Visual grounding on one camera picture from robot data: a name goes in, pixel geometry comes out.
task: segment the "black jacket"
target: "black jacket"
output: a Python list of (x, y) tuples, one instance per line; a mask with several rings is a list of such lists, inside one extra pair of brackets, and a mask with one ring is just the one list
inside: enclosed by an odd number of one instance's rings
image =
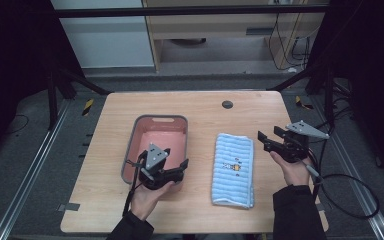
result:
[[(326, 239), (319, 212), (308, 186), (288, 186), (273, 195), (274, 240)], [(148, 240), (154, 228), (130, 211), (107, 240)]]

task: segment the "round black hole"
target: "round black hole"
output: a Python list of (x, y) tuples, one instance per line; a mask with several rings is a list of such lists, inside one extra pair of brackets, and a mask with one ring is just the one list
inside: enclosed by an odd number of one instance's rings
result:
[(223, 102), (221, 103), (221, 105), (222, 105), (224, 108), (226, 108), (226, 109), (230, 109), (230, 108), (233, 107), (233, 103), (232, 103), (231, 101), (228, 101), (228, 100), (223, 101)]

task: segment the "table top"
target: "table top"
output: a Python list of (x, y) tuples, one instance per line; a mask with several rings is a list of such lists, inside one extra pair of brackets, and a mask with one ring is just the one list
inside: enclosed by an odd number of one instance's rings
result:
[[(233, 107), (225, 109), (229, 100)], [(155, 233), (262, 233), (273, 230), (272, 195), (285, 187), (280, 167), (263, 150), (257, 133), (281, 142), (273, 127), (284, 128), (289, 115), (279, 92), (125, 92), (108, 95), (80, 170), (61, 230), (67, 233), (111, 232), (122, 217), (129, 185), (121, 168), (136, 119), (144, 114), (182, 115), (188, 121), (183, 186), (163, 197), (148, 217)], [(254, 207), (211, 203), (216, 138), (219, 133), (254, 141)], [(325, 230), (328, 224), (320, 212)]]

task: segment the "striped towel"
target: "striped towel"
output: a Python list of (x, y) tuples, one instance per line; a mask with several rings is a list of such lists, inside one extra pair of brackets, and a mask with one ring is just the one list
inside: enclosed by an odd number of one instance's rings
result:
[(254, 206), (254, 144), (246, 136), (217, 136), (211, 199), (216, 205)]

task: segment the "human arm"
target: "human arm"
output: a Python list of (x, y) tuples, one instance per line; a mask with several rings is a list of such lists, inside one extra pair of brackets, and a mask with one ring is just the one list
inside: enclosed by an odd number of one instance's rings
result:
[(174, 182), (168, 182), (158, 190), (149, 190), (139, 186), (133, 195), (131, 210), (121, 219), (107, 240), (148, 240), (154, 228), (146, 219), (155, 209), (160, 198), (166, 194)]
[(288, 163), (276, 152), (270, 152), (283, 171), (287, 187), (273, 195), (275, 211), (274, 240), (323, 240), (326, 239), (320, 215), (308, 186), (310, 174), (303, 162)]

